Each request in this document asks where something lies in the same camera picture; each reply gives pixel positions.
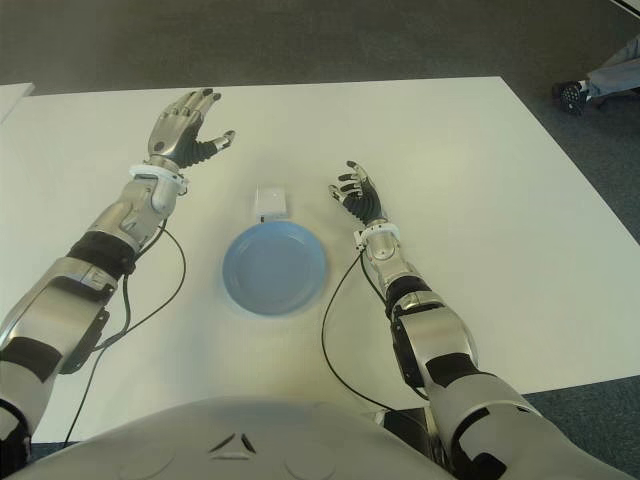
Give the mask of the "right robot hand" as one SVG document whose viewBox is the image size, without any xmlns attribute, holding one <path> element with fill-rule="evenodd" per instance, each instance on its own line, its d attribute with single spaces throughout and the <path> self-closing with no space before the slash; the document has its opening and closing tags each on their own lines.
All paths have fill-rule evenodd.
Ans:
<svg viewBox="0 0 640 480">
<path fill-rule="evenodd" d="M 364 226 L 388 220 L 377 188 L 366 170 L 355 161 L 347 161 L 349 172 L 337 177 L 340 185 L 329 185 L 330 196 Z"/>
</svg>

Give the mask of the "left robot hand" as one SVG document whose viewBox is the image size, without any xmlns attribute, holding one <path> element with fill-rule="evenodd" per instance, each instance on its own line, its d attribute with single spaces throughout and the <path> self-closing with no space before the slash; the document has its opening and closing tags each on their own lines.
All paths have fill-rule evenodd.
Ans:
<svg viewBox="0 0 640 480">
<path fill-rule="evenodd" d="M 208 111 L 221 98 L 212 88 L 203 88 L 190 91 L 167 106 L 151 131 L 149 158 L 170 161 L 178 169 L 185 169 L 229 148 L 235 137 L 233 130 L 213 140 L 198 139 Z"/>
</svg>

